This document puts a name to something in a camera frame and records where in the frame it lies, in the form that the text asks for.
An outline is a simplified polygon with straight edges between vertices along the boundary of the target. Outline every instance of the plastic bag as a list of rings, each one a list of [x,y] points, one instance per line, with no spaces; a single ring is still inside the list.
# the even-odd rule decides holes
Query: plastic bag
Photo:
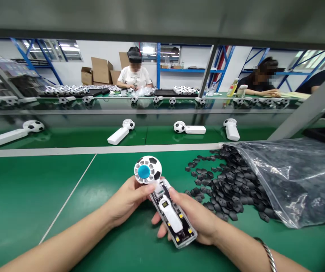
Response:
[[[325,144],[309,138],[226,143],[258,176],[290,228],[325,223]]]

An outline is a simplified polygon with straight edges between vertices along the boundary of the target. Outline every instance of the window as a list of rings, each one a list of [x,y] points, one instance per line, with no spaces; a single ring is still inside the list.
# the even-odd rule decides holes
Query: window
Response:
[[[300,58],[304,51],[299,51],[293,61],[290,64],[291,69],[315,69],[316,66],[325,58],[325,51],[323,50],[307,50],[304,56],[298,62],[298,65],[294,67],[297,60]],[[319,69],[325,66],[325,61],[320,65]]]
[[[157,44],[156,43],[140,43],[140,51],[143,62],[156,62]],[[180,46],[161,45],[161,63],[179,63]]]
[[[76,40],[38,39],[40,46],[51,61],[83,61]],[[22,40],[19,43],[25,50],[30,47],[31,40]],[[28,54],[29,59],[45,60],[39,45],[34,42]]]

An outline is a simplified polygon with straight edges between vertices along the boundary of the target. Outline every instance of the fluorescent light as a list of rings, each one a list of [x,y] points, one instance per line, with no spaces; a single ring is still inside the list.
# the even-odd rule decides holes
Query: fluorescent light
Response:
[[[156,52],[155,52],[155,48],[153,48],[153,47],[151,47],[151,46],[143,46],[141,52],[142,52],[142,53],[145,53],[145,54],[156,53]]]
[[[62,47],[61,49],[64,51],[80,51],[80,49],[75,47]]]

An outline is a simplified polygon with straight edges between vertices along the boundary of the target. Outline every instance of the black shirt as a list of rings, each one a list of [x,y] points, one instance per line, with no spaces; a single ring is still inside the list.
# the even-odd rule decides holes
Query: black shirt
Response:
[[[308,81],[297,88],[298,93],[311,94],[311,88],[313,86],[321,86],[325,82],[325,70],[313,75]]]
[[[269,82],[260,82],[259,84],[254,85],[252,76],[247,76],[239,80],[237,84],[237,89],[240,85],[248,85],[248,89],[253,91],[268,91],[275,89],[275,87]]]

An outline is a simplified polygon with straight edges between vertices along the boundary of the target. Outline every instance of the hand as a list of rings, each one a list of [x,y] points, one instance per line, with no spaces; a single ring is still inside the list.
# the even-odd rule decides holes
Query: hand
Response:
[[[130,89],[130,88],[136,90],[136,87],[133,84],[127,85],[127,89]]]
[[[279,89],[272,89],[268,91],[258,92],[260,96],[281,97]]]
[[[121,188],[104,204],[112,217],[112,226],[124,223],[137,207],[155,190],[154,184],[142,185],[135,176],[130,177]]]
[[[216,225],[220,220],[215,214],[205,208],[202,204],[192,199],[184,193],[178,193],[174,188],[170,188],[171,199],[184,210],[190,223],[197,230],[197,241],[201,244],[211,245],[214,243],[216,234]],[[156,212],[151,222],[156,225],[160,221],[160,215]],[[160,226],[157,237],[162,238],[166,235],[165,224]]]

